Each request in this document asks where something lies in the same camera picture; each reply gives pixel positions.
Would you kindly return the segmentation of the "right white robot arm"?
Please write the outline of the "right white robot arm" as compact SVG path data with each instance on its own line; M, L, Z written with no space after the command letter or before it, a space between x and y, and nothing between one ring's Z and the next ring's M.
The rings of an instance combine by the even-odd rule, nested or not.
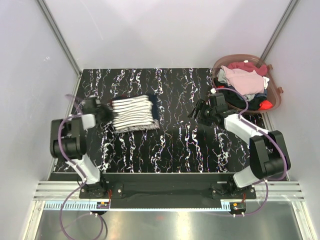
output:
M198 100L188 117L208 127L216 124L249 146L249 166L236 172L227 185L228 195L232 198L239 198L252 184L283 180L291 168L283 134L258 127L240 112L229 109L222 93L211 94L208 100Z

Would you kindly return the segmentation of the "navy tank top red trim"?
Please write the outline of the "navy tank top red trim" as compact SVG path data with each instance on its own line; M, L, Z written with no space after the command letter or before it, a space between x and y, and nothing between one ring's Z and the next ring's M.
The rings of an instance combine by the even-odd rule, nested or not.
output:
M111 101L112 111L119 118L133 116L152 116L159 120L158 98L154 94L146 93L139 96L119 96Z

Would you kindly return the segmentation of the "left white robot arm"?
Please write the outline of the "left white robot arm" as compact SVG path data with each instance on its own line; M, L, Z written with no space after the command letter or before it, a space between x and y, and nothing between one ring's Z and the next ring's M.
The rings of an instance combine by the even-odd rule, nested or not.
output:
M83 99L76 110L78 114L51 121L50 154L63 159L78 174L84 187L90 187L95 197L103 198L108 186L87 154L86 131L112 121L113 113L96 96Z

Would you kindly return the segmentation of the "black white striped tank top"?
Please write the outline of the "black white striped tank top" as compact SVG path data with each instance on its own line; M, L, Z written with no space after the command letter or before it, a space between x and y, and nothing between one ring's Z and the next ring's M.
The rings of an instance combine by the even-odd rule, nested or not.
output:
M111 101L112 125L116 133L157 130L160 128L158 97L146 93L120 96Z

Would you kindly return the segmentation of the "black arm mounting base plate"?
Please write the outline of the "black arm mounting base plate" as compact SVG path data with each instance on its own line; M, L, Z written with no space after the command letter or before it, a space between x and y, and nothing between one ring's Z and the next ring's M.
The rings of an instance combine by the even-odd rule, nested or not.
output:
M221 200L254 200L231 173L105 173L105 183L81 188L82 199L111 200L112 209L213 209Z

